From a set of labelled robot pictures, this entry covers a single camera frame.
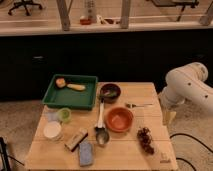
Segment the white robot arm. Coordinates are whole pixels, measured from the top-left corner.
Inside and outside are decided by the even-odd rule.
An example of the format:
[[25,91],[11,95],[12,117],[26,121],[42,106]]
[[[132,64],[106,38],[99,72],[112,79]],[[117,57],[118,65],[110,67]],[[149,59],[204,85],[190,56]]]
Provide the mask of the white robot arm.
[[205,112],[213,114],[213,88],[205,84],[207,67],[200,62],[170,70],[165,77],[166,86],[159,93],[163,124],[169,125],[176,116],[174,108],[190,100]]

